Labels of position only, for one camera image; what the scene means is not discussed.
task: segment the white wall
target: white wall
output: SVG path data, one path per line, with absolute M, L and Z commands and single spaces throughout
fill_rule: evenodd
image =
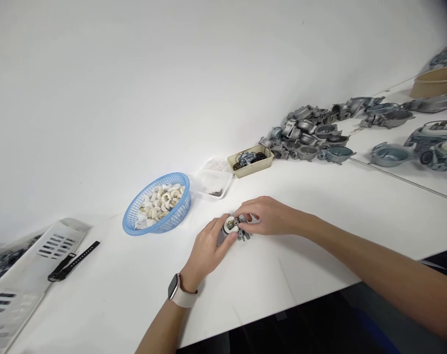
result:
M 0 0 L 0 242 L 97 223 L 447 44 L 434 0 Z

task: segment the left hand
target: left hand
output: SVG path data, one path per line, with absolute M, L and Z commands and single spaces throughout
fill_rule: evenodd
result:
M 201 281 L 217 268 L 237 239 L 238 234 L 231 233 L 217 246 L 217 238 L 229 216 L 230 214 L 224 214 L 220 218 L 214 218 L 197 235 L 191 255 L 181 271 L 182 289 L 188 293 L 196 292 Z

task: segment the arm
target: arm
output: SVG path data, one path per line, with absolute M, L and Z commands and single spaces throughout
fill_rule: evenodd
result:
M 230 246 L 237 238 L 231 233 L 217 247 L 217 238 L 230 214 L 215 218 L 197 235 L 193 250 L 181 274 L 181 289 L 195 293 L 201 281 L 211 273 L 222 261 Z M 173 301 L 166 300 L 146 331 L 135 354 L 174 353 L 178 346 L 187 308 L 179 307 Z
M 400 311 L 447 341 L 447 276 L 270 197 L 244 202 L 235 215 L 244 214 L 251 221 L 250 213 L 260 222 L 242 223 L 243 230 L 308 238 Z

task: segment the black strap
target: black strap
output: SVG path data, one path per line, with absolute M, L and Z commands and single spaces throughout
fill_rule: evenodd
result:
M 63 261 L 55 268 L 55 270 L 48 276 L 48 280 L 51 282 L 59 282 L 64 280 L 68 274 L 92 252 L 100 244 L 99 241 L 94 242 L 87 250 L 81 253 L 69 266 L 65 267 L 73 258 L 76 257 L 75 253 L 70 253 L 65 257 Z

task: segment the white table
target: white table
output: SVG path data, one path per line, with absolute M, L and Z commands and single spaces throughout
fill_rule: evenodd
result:
M 384 95 L 383 102 L 404 103 L 411 101 L 408 95 L 413 85 L 413 80 L 409 80 L 393 87 L 390 92 L 384 92 L 376 96 Z M 404 125 L 397 128 L 387 129 L 373 126 L 372 128 L 360 129 L 359 123 L 365 116 L 358 114 L 354 119 L 348 119 L 338 123 L 339 129 L 343 129 L 343 135 L 351 134 L 347 147 L 356 151 L 354 159 L 363 163 L 371 161 L 371 149 L 382 142 L 404 145 L 410 134 L 425 123 L 434 120 L 447 120 L 447 110 L 435 114 L 413 112 L 415 118 L 408 120 Z M 381 167 L 374 165 L 380 170 L 403 178 L 411 183 L 416 183 L 424 188 L 447 197 L 447 171 L 437 172 L 422 165 L 419 159 L 408 161 L 397 167 Z
M 269 169 L 234 179 L 220 201 L 194 199 L 187 228 L 131 237 L 122 230 L 122 215 L 92 228 L 79 251 L 96 240 L 101 245 L 51 287 L 10 353 L 133 353 L 196 234 L 211 218 L 260 195 L 414 259 L 447 250 L 447 199 L 353 161 L 275 160 Z M 304 238 L 254 235 L 235 243 L 205 280 L 181 346 L 358 281 Z

